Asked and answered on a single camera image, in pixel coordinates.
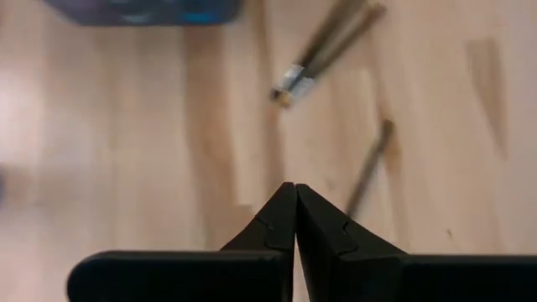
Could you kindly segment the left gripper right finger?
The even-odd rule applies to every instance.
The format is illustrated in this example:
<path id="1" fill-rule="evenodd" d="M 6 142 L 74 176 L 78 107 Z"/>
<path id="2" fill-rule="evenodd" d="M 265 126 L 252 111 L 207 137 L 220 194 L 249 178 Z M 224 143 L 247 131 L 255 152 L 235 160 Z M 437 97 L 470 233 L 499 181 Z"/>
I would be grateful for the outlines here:
<path id="1" fill-rule="evenodd" d="M 537 302 L 537 256 L 410 254 L 297 189 L 297 241 L 311 302 Z"/>

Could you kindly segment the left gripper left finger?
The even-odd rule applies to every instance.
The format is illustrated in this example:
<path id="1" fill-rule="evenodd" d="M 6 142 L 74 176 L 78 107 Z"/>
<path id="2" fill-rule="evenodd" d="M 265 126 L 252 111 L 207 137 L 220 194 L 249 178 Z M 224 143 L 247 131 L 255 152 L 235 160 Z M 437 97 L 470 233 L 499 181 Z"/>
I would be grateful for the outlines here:
<path id="1" fill-rule="evenodd" d="M 69 302 L 292 302 L 296 190 L 283 183 L 218 251 L 105 251 L 66 281 Z"/>

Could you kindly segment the black handled paintbrush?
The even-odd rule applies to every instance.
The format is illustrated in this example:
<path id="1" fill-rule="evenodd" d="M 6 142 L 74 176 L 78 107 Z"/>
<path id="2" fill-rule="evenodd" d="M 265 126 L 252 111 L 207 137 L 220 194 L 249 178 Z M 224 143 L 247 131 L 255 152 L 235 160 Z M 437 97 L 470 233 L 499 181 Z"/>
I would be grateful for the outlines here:
<path id="1" fill-rule="evenodd" d="M 333 37 L 328 40 L 319 56 L 314 60 L 313 65 L 306 71 L 305 77 L 298 82 L 291 92 L 285 92 L 283 98 L 275 103 L 281 107 L 292 106 L 315 84 L 317 78 L 327 71 L 386 12 L 387 8 L 382 3 L 366 0 L 361 8 L 347 18 Z"/>
<path id="2" fill-rule="evenodd" d="M 303 54 L 285 72 L 282 81 L 270 92 L 270 99 L 274 102 L 283 98 L 285 92 L 291 92 L 305 77 L 306 71 L 313 65 L 322 48 L 334 33 L 343 25 L 343 22 L 356 13 L 366 0 L 336 0 L 321 26 L 316 30 Z"/>
<path id="3" fill-rule="evenodd" d="M 356 186 L 347 202 L 345 212 L 348 216 L 354 216 L 357 213 L 359 204 L 368 191 L 378 162 L 383 157 L 393 132 L 394 123 L 388 119 L 384 119 L 381 124 L 380 134 L 369 150 L 368 156 L 362 165 Z"/>

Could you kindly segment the grey translucent plastic bin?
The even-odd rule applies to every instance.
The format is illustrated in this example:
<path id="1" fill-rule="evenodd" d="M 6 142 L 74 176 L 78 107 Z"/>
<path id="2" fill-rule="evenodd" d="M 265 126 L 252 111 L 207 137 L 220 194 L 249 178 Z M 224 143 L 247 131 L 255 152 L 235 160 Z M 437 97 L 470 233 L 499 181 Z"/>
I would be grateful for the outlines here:
<path id="1" fill-rule="evenodd" d="M 85 26 L 209 26 L 231 22 L 243 0 L 42 0 Z"/>

